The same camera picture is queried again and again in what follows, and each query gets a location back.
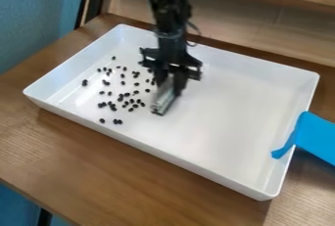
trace white tray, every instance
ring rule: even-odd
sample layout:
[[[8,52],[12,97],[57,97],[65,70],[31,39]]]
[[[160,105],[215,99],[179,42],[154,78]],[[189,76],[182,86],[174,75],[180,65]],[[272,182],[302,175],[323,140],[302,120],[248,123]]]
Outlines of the white tray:
[[[152,32],[118,25],[24,90],[30,100],[84,126],[209,178],[259,201],[278,195],[292,149],[282,159],[270,156],[309,108],[319,76],[260,59],[198,45],[190,54],[204,63],[202,81],[190,81],[182,98],[163,117],[151,114],[152,76],[138,65],[139,47],[156,47]],[[120,85],[126,66],[126,85]],[[97,68],[113,68],[112,76]],[[138,79],[133,70],[141,71]],[[88,79],[87,87],[81,81]],[[102,84],[111,81],[111,86]],[[148,94],[144,89],[150,87]],[[139,89],[147,106],[129,113],[99,109],[119,93]],[[112,90],[113,97],[98,94]],[[105,118],[106,123],[99,122]],[[114,125],[113,119],[123,125]]]

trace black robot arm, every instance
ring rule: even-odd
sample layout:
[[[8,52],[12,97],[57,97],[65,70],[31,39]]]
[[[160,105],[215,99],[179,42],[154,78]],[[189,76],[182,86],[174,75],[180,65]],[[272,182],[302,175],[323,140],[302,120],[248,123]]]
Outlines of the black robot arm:
[[[202,63],[187,53],[188,0],[149,0],[156,20],[159,48],[140,48],[142,66],[150,68],[159,87],[152,112],[164,115],[189,78],[200,80]]]

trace small black pellet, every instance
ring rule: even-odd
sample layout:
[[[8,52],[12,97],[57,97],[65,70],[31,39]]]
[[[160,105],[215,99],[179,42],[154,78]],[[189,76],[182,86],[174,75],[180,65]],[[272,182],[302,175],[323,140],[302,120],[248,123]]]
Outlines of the small black pellet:
[[[104,84],[105,86],[109,86],[109,85],[111,84],[110,82],[108,82],[108,81],[105,80],[105,79],[103,79],[102,82],[103,82],[103,84]]]

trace blue cloth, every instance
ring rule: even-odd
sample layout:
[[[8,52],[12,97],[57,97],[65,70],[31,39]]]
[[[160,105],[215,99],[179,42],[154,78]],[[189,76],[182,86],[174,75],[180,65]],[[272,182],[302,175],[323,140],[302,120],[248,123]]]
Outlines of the blue cloth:
[[[335,166],[335,123],[313,113],[302,113],[284,147],[273,151],[272,157],[281,158],[293,145]]]

